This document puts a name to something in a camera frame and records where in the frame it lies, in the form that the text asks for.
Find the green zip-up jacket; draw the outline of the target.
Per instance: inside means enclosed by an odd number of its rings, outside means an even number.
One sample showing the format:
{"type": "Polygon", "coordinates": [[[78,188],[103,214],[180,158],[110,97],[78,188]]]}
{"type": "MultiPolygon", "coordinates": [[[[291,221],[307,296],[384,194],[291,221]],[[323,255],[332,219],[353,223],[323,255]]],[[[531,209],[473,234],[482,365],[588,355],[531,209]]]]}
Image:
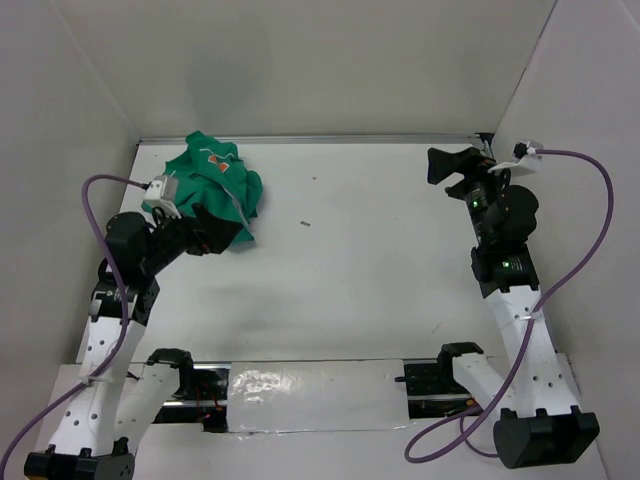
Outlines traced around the green zip-up jacket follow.
{"type": "Polygon", "coordinates": [[[235,143],[195,131],[186,137],[186,150],[165,163],[164,173],[178,180],[174,204],[181,214],[193,217],[199,203],[214,216],[241,225],[234,245],[254,240],[250,224],[258,216],[263,183],[247,169],[235,143]]]}

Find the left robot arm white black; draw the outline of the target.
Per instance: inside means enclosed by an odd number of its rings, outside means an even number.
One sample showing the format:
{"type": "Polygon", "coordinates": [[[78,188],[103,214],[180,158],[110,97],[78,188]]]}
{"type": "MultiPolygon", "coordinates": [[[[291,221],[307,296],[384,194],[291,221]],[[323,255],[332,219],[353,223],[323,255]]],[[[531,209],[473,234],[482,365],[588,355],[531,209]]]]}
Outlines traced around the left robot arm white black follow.
{"type": "Polygon", "coordinates": [[[155,350],[139,379],[126,384],[160,292],[157,275],[181,254],[220,254],[241,230],[197,204],[192,217],[172,217],[159,207],[150,220],[120,213],[106,226],[111,257],[92,292],[86,352],[77,386],[62,402],[66,411],[45,450],[24,465],[28,479],[130,479],[140,442],[170,397],[196,390],[189,352],[155,350]]]}

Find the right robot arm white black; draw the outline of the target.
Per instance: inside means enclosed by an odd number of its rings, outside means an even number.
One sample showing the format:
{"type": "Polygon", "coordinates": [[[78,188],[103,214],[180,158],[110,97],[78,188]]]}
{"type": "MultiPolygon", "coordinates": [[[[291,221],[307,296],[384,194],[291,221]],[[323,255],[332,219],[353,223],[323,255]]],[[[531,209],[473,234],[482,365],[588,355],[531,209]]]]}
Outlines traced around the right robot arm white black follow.
{"type": "Polygon", "coordinates": [[[527,247],[538,199],[511,181],[518,167],[529,167],[538,155],[529,143],[519,144],[515,154],[515,161],[500,165],[473,147],[427,152],[429,184],[461,177],[445,192],[467,207],[477,240],[471,268],[501,332],[510,370],[501,376],[474,342],[442,346],[438,384],[448,392],[466,389],[477,418],[461,427],[459,438],[421,457],[423,463],[467,442],[484,423],[492,428],[494,457],[508,469],[572,464],[600,433],[596,415],[583,411],[564,378],[544,317],[549,296],[540,289],[527,247]]]}

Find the silver aluminium back rail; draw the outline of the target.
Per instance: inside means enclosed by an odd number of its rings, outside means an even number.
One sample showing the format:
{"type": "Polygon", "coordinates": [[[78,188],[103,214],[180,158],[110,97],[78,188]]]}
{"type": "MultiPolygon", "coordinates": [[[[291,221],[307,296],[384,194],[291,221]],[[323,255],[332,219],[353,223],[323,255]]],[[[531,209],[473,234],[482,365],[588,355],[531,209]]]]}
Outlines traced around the silver aluminium back rail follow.
{"type": "Polygon", "coordinates": [[[244,135],[216,136],[236,144],[471,144],[483,148],[488,144],[481,134],[345,134],[345,135],[244,135]]]}

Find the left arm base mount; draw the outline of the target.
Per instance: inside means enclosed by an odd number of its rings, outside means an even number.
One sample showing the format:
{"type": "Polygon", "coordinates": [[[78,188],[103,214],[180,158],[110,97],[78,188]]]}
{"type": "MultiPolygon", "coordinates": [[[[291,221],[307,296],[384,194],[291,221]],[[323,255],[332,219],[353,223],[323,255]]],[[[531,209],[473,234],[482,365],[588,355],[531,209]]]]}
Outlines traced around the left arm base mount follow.
{"type": "Polygon", "coordinates": [[[226,433],[230,370],[230,363],[196,363],[189,389],[170,396],[153,424],[191,424],[204,432],[226,433]]]}

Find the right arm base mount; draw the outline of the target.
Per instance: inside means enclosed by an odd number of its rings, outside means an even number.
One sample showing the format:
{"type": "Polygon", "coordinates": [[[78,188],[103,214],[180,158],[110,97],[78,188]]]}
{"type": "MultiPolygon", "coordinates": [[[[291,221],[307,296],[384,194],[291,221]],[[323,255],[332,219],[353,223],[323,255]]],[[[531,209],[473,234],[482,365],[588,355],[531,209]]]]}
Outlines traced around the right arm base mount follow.
{"type": "Polygon", "coordinates": [[[412,420],[448,417],[474,406],[471,394],[445,380],[433,359],[404,360],[403,372],[394,382],[405,390],[412,420]]]}

